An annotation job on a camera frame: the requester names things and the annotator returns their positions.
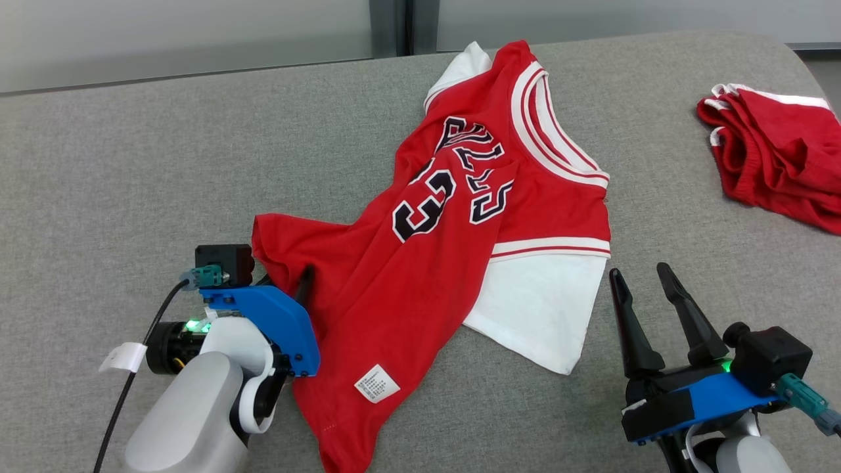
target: red fabric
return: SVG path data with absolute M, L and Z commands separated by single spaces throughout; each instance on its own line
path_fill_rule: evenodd
M 279 214 L 255 219 L 254 254 L 279 288 L 291 293 L 304 268 L 315 268 L 307 309 L 321 366 L 293 389 L 330 473 L 367 469 L 379 429 L 472 309 L 496 243 L 610 241 L 605 189 L 559 178 L 517 137 L 512 94 L 534 61 L 525 42 L 512 43 L 497 52 L 490 71 L 438 94 L 399 147 L 392 185 L 352 225 Z M 518 100 L 534 105 L 536 96 L 532 91 Z M 546 136 L 540 139 L 547 144 Z M 458 148 L 472 153 L 468 165 Z M 475 156 L 482 154 L 495 156 Z M 441 173 L 455 184 L 446 199 L 427 184 Z M 595 180 L 606 185 L 607 177 Z M 414 210 L 409 220 L 418 225 L 420 206 L 430 198 L 443 203 L 437 225 L 403 242 L 395 230 L 397 210 L 408 204 Z M 516 252 L 547 250 L 544 242 Z M 372 403 L 355 384 L 376 364 L 400 389 Z
M 697 113 L 716 126 L 712 152 L 728 197 L 841 235 L 841 125 L 817 104 L 730 87 Z

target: dark gray vertical frame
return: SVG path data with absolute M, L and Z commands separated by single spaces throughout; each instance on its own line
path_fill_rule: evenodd
M 411 53 L 432 54 L 438 51 L 438 10 L 440 0 L 408 0 L 412 6 Z
M 368 0 L 374 58 L 407 56 L 407 0 Z

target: jersey number 3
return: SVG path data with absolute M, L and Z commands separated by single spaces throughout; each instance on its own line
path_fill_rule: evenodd
M 417 210 L 412 208 L 405 200 L 397 206 L 397 209 L 394 209 L 392 214 L 394 233 L 403 243 L 412 235 L 429 233 L 438 225 L 441 214 L 444 212 L 444 204 L 456 192 L 456 181 L 448 170 L 441 169 L 435 171 L 426 179 L 426 187 L 432 191 L 432 195 L 427 197 Z M 412 218 L 416 211 L 423 215 L 420 221 L 417 218 Z

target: floor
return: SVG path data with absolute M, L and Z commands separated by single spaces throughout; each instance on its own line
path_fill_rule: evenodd
M 841 113 L 841 59 L 802 59 L 821 84 L 833 109 Z

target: gray table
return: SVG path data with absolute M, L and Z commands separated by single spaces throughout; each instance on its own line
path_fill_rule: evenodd
M 807 380 L 841 403 L 841 240 L 724 198 L 695 117 L 719 82 L 822 95 L 797 57 L 712 32 L 538 45 L 564 129 L 611 174 L 611 266 L 667 364 L 680 324 L 654 265 L 671 263 L 721 330 L 780 324 L 815 350 Z M 85 471 L 123 384 L 98 374 L 139 340 L 199 243 L 248 242 L 255 214 L 351 222 L 452 55 L 190 77 L 0 99 L 0 471 Z M 200 311 L 179 297 L 169 317 Z M 627 444 L 625 380 L 603 284 L 569 377 L 469 329 L 382 430 L 370 471 L 663 471 Z M 143 369 L 111 443 L 168 378 Z M 250 471 L 320 471 L 288 394 Z M 838 439 L 797 412 L 763 420 L 794 471 L 841 470 Z

